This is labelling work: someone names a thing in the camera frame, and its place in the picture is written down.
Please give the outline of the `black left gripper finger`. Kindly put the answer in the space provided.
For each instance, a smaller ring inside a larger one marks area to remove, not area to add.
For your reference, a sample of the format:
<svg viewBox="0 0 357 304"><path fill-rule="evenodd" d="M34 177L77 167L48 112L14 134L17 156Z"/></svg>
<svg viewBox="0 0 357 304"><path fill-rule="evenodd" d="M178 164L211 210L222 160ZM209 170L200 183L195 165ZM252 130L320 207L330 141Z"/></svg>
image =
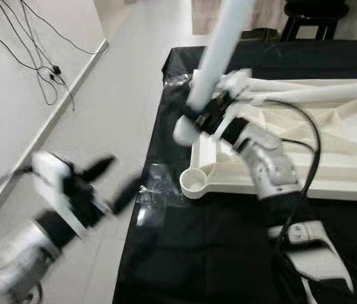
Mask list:
<svg viewBox="0 0 357 304"><path fill-rule="evenodd" d="M134 202L135 197L141 190L142 181L142 176L139 175L126 180L126 182L122 184L122 187L111 201L111 213L113 215L121 214Z"/></svg>
<svg viewBox="0 0 357 304"><path fill-rule="evenodd" d="M109 170L112 164L114 164L115 160L116 156L114 155L109 155L100 158L80 173L81 179L88 183L92 183L100 179L100 177L102 177L106 173L106 171Z"/></svg>

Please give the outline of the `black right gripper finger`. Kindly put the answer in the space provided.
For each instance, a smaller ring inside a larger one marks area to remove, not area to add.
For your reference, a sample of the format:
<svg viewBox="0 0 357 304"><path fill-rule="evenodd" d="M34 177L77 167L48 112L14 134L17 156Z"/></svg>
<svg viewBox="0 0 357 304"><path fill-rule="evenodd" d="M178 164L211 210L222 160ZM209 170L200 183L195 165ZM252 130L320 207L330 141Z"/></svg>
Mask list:
<svg viewBox="0 0 357 304"><path fill-rule="evenodd" d="M210 119L211 112L204 108L202 110L193 110L187 104L180 104L178 112L182 114L182 118L186 118L188 124L195 130L207 130L208 120Z"/></svg>

